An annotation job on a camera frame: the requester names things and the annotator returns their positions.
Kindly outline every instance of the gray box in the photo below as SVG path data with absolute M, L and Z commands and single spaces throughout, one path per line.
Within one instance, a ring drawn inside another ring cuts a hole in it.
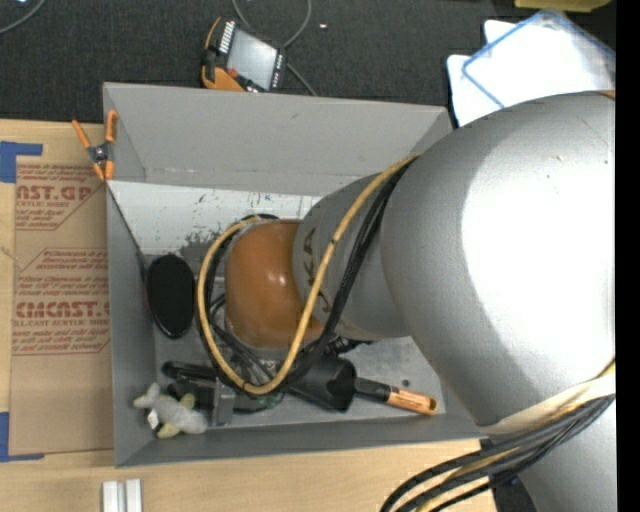
M 167 360 L 206 363 L 195 328 L 171 340 L 145 306 L 141 270 L 203 251 L 248 213 L 302 218 L 321 197 L 421 152 L 451 132 L 440 107 L 107 83 L 118 112 L 107 219 L 116 466 L 366 448 L 481 437 L 411 338 L 348 354 L 362 377 L 440 399 L 433 417 L 364 400 L 346 413 L 287 395 L 201 435 L 158 440 L 132 402 L 169 381 Z

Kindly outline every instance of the cardboard sheet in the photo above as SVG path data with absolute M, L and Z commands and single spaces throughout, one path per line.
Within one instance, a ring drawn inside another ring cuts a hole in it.
M 15 181 L 9 453 L 110 448 L 105 186 L 70 123 L 0 121 L 0 141 Z

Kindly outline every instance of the black disc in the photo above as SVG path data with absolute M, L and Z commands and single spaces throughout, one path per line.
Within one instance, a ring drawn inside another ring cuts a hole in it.
M 191 268 L 173 254 L 155 259 L 147 270 L 149 311 L 158 327 L 170 338 L 184 336 L 191 327 L 194 286 Z

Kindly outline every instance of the stuffed toy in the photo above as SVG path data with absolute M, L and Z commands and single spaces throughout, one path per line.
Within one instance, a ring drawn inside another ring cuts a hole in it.
M 188 393 L 178 402 L 175 398 L 162 394 L 156 382 L 147 392 L 133 401 L 136 409 L 151 409 L 158 415 L 162 427 L 157 432 L 159 439 L 173 437 L 180 432 L 202 434 L 207 430 L 207 418 L 194 411 L 195 397 Z

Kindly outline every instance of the blue tape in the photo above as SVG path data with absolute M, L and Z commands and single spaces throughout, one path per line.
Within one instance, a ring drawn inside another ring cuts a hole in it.
M 35 460 L 41 459 L 42 457 L 43 455 L 18 455 L 9 457 L 9 413 L 0 412 L 0 462 Z
M 42 144 L 0 142 L 0 182 L 16 182 L 16 157 L 18 155 L 41 156 Z

